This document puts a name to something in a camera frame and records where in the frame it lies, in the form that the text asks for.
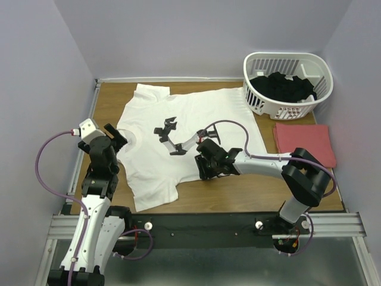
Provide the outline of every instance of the black cloth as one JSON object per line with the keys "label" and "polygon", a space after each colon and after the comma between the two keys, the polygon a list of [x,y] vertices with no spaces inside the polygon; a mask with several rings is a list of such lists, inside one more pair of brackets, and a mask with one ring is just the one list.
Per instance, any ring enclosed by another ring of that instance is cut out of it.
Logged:
{"label": "black cloth", "polygon": [[277,71],[268,77],[258,76],[250,83],[260,94],[272,100],[295,103],[307,99],[311,94],[317,99],[314,86],[308,79],[293,76],[293,80],[290,80],[285,77],[285,74]]}

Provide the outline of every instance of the red cloth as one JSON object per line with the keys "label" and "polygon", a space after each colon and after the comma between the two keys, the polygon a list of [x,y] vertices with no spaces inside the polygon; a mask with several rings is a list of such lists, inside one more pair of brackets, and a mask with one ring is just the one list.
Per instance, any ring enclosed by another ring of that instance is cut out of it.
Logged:
{"label": "red cloth", "polygon": [[285,125],[276,123],[274,138],[279,153],[288,153],[296,147],[305,148],[324,167],[336,167],[327,125]]}

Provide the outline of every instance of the wooden tabletop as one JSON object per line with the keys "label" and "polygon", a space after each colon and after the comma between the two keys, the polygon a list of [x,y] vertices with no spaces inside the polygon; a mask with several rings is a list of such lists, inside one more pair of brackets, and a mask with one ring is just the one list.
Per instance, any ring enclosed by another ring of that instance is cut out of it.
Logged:
{"label": "wooden tabletop", "polygon": [[[169,86],[171,94],[189,94],[191,92],[209,91],[221,88],[241,87],[242,82],[160,82],[150,85]],[[124,106],[133,96],[136,83],[102,83],[96,103],[94,120],[99,126],[111,123],[116,126]],[[268,153],[277,153],[273,136],[276,121],[268,115],[254,115],[262,134]],[[284,124],[315,124],[310,113],[302,119],[283,121]],[[89,156],[83,158],[76,197],[81,197],[81,182],[90,163]],[[119,183],[114,194],[112,205],[127,206],[134,213],[133,193],[127,184],[124,167],[120,164]],[[170,204],[145,210],[141,213],[209,213],[209,212],[265,212],[278,211],[285,200],[291,196],[286,183],[261,175],[228,176],[210,181],[194,181],[177,186],[179,199]],[[343,210],[335,192],[324,198],[316,210]],[[74,204],[72,214],[78,214],[79,206]]]}

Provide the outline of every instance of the white wall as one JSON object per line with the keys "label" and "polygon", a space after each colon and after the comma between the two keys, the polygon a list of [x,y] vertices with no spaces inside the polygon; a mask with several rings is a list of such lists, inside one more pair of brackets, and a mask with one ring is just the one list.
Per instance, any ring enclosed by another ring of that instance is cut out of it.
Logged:
{"label": "white wall", "polygon": [[360,211],[381,273],[381,2],[353,0],[323,51],[333,77],[328,104],[316,112],[330,126],[335,174],[346,206]]}
{"label": "white wall", "polygon": [[351,0],[55,0],[97,78],[242,77],[266,50],[320,52]]}
{"label": "white wall", "polygon": [[[52,0],[2,1],[0,27],[0,280],[34,285],[63,203],[38,184],[35,156],[45,139],[86,117],[93,76]],[[42,156],[43,178],[62,193],[76,154],[67,135]]]}

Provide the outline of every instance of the white cloth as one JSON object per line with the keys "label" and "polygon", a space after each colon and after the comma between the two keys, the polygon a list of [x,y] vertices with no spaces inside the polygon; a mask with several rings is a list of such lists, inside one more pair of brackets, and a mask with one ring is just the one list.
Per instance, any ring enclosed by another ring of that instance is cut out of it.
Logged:
{"label": "white cloth", "polygon": [[[183,156],[171,156],[154,134],[154,129],[163,128],[164,120],[171,117],[177,122],[176,130],[169,134],[174,144],[185,142],[214,121],[230,119],[248,129],[250,152],[266,153],[242,88],[170,95],[169,88],[138,84],[117,125],[129,142],[117,158],[126,170],[137,212],[177,200],[177,184],[199,179],[196,145]],[[245,133],[239,126],[219,123],[216,127],[226,151],[243,148]]]}

